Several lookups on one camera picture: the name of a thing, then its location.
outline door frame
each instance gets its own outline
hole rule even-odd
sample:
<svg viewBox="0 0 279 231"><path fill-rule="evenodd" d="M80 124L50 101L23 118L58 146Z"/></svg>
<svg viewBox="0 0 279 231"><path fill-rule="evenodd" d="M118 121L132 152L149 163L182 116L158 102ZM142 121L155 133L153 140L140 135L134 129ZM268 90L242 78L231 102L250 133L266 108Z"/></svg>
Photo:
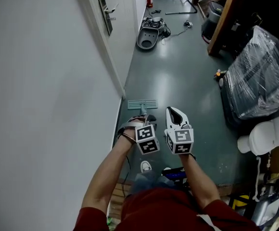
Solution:
<svg viewBox="0 0 279 231"><path fill-rule="evenodd" d="M82 13L85 17L85 20L89 26L93 30L92 36L97 45L98 51L104 61L104 64L109 72L109 75L115 85L115 88L119 95L122 96L123 99L126 98L125 88L121 83L121 80L118 75L117 68L115 66L113 57L111 55L111 51L109 45L107 43L106 37L102 31L102 23L98 18L98 14L100 10L96 8L94 0L78 0L82 9Z"/></svg>
<svg viewBox="0 0 279 231"><path fill-rule="evenodd" d="M133 14L134 14L134 31L135 31L135 35L136 37L139 35L139 25L138 25L138 9L136 6L136 0L132 0L133 1Z"/></svg>

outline door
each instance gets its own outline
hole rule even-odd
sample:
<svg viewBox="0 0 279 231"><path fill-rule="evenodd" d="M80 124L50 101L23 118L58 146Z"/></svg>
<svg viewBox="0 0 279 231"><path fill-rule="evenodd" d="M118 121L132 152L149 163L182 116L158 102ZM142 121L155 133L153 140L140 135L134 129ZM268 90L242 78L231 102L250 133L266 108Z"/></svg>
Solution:
<svg viewBox="0 0 279 231"><path fill-rule="evenodd" d="M109 10L116 7L113 13L110 13L113 30L111 35L103 19L99 0L93 0L97 9L98 20L102 25L102 33L106 37L109 53L112 56L114 66L117 69L118 77L123 86L125 86L127 75L129 72L133 51L136 43L136 10L134 8L134 0L105 0Z"/></svg>

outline white object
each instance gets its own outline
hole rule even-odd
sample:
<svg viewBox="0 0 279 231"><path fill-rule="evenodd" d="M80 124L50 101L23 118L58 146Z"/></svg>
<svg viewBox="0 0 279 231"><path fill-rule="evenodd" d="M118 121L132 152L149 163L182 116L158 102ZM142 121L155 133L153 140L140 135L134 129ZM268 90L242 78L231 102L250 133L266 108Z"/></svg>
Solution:
<svg viewBox="0 0 279 231"><path fill-rule="evenodd" d="M165 169L163 169L163 170L169 170L169 169L171 169L171 168L169 168L169 167L166 167ZM161 174L161 176L162 176L163 174Z"/></svg>
<svg viewBox="0 0 279 231"><path fill-rule="evenodd" d="M221 231L217 226L213 224L211 221L211 218L208 215L197 215L198 217L201 217L210 227L212 227L215 231Z"/></svg>
<svg viewBox="0 0 279 231"><path fill-rule="evenodd" d="M174 107L166 109L166 143L172 154L189 154L194 143L194 132L188 117Z"/></svg>
<svg viewBox="0 0 279 231"><path fill-rule="evenodd" d="M261 122L253 128L249 136L238 139L241 153L252 151L255 155L263 155L279 146L279 117Z"/></svg>
<svg viewBox="0 0 279 231"><path fill-rule="evenodd" d="M136 144L142 155L160 150L159 141L155 136L153 125L135 128Z"/></svg>
<svg viewBox="0 0 279 231"><path fill-rule="evenodd" d="M147 170L152 170L150 163L147 161L142 161L140 163L140 171L143 173L144 171L147 171Z"/></svg>
<svg viewBox="0 0 279 231"><path fill-rule="evenodd" d="M189 154L194 143L193 129L167 129L166 143L172 154Z"/></svg>
<svg viewBox="0 0 279 231"><path fill-rule="evenodd" d="M256 202L259 202L257 195L258 195L258 181L259 181L259 174L260 174L261 157L257 156L256 159L258 160L257 177L256 177L256 184L255 184L255 194L252 199L255 200Z"/></svg>

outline sneaker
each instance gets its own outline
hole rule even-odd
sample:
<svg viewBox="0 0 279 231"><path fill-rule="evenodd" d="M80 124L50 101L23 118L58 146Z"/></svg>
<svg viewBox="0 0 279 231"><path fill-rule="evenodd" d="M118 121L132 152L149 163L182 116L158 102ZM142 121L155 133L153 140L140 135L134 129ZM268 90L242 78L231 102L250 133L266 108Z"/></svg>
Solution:
<svg viewBox="0 0 279 231"><path fill-rule="evenodd" d="M140 164L140 170L142 173L147 170L152 170L150 163L147 161L142 161Z"/></svg>

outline floor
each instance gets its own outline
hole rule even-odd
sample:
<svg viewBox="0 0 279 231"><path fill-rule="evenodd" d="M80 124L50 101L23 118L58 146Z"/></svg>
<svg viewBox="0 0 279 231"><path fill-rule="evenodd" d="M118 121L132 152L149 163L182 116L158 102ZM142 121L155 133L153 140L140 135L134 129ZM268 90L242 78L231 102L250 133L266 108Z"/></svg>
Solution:
<svg viewBox="0 0 279 231"><path fill-rule="evenodd" d="M213 76L218 69L227 70L232 57L226 52L210 57L207 44L201 38L203 19L199 13L165 15L165 12L190 11L190 5L181 0L153 0L151 11L162 10L160 16L172 34L184 30L189 20L193 28L172 38L159 39L152 51L135 48L126 83L127 99L122 103L119 125L139 110L128 110L127 101L157 99L158 109L148 112L157 118L161 151L142 156L138 148L128 155L131 169L127 180L134 180L140 172L140 163L147 160L153 170L181 167L178 156L172 155L165 143L165 109L173 106L184 112L194 129L192 152L202 169L216 184L240 183L254 175L256 159L251 153L241 154L237 148L237 134L227 127L223 114L218 83ZM129 171L125 162L120 179Z"/></svg>

